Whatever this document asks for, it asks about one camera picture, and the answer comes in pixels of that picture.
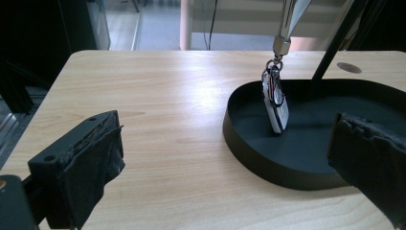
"black pole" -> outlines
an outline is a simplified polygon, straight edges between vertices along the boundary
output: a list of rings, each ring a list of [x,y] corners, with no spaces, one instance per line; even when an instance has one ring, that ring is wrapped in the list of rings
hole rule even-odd
[[[361,13],[362,10],[364,10],[367,2],[368,0],[354,0],[351,4],[347,15],[344,17],[343,22],[341,23],[340,27],[337,30],[337,33],[335,34],[326,50],[325,56],[323,57],[319,67],[313,75],[309,92],[310,97],[317,90],[319,82],[322,80],[323,75],[331,64],[331,61],[334,59],[335,54],[343,43],[344,38],[346,38],[346,35],[349,33],[349,30],[351,29],[358,15]]]

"gray floor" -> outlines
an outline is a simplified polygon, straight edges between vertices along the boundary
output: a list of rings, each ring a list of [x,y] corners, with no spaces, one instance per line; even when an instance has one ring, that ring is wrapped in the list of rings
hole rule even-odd
[[[179,50],[180,0],[104,0],[110,50]],[[209,33],[192,34],[192,50],[206,50]],[[212,50],[269,50],[272,36],[213,34]],[[34,108],[29,114],[11,114],[0,97],[0,170],[39,108],[46,91],[30,87]]]

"black tray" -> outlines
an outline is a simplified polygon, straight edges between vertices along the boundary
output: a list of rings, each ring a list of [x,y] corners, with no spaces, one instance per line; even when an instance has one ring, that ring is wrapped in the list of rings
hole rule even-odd
[[[251,172],[296,190],[347,186],[326,157],[338,112],[406,135],[405,92],[367,80],[321,80],[316,96],[309,99],[310,84],[310,80],[282,81],[289,107],[282,135],[272,131],[260,81],[244,84],[231,95],[223,134],[233,155]]]

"floor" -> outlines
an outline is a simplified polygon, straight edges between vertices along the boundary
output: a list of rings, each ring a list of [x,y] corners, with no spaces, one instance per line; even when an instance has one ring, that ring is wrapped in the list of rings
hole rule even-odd
[[[147,0],[145,6],[144,0],[104,0],[104,6],[110,50],[179,50],[180,0]],[[207,50],[208,38],[192,34],[192,49]],[[272,36],[213,34],[211,50],[269,50],[272,43]],[[0,170],[47,93],[28,90],[34,101],[28,114],[12,114],[0,97]]]

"light wood tabletop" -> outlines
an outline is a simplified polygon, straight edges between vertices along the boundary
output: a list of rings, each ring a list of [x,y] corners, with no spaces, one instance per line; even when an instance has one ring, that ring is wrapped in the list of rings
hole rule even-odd
[[[283,79],[311,79],[323,52],[292,52]],[[357,189],[285,189],[242,166],[222,134],[233,91],[259,81],[272,52],[73,54],[1,174],[27,162],[84,119],[118,110],[123,172],[84,229],[391,229]],[[346,62],[361,74],[337,67]],[[325,78],[377,81],[406,91],[406,54],[342,52]],[[44,220],[40,226],[48,228]]]

